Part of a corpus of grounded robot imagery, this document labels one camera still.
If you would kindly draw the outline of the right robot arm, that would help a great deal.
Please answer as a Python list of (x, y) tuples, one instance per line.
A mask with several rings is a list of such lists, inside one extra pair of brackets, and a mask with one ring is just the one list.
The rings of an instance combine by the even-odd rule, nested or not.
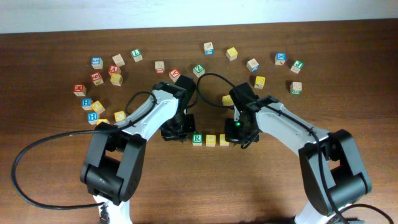
[(273, 96), (260, 99), (248, 83), (229, 94), (234, 117), (226, 119), (226, 140), (242, 149), (270, 134), (298, 155), (308, 202), (287, 223), (328, 223), (372, 190), (352, 135), (331, 133), (291, 113)]

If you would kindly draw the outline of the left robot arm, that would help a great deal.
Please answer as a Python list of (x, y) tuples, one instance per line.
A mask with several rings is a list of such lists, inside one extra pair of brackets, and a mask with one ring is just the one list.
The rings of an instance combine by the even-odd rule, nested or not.
[(149, 98), (126, 119), (97, 125), (80, 180), (97, 202), (101, 223), (130, 223), (130, 199), (141, 179), (148, 140), (157, 130), (165, 141), (185, 141), (195, 132), (186, 112), (197, 86), (184, 75), (160, 82)]

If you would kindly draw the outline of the yellow S block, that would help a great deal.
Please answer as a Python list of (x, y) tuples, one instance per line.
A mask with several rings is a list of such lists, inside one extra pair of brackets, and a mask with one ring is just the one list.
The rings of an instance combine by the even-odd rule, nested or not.
[(206, 147), (215, 147), (216, 146), (216, 136), (212, 135), (212, 134), (207, 134), (205, 144), (206, 144)]
[(220, 134), (220, 146), (229, 146), (229, 142), (226, 140), (225, 134)]

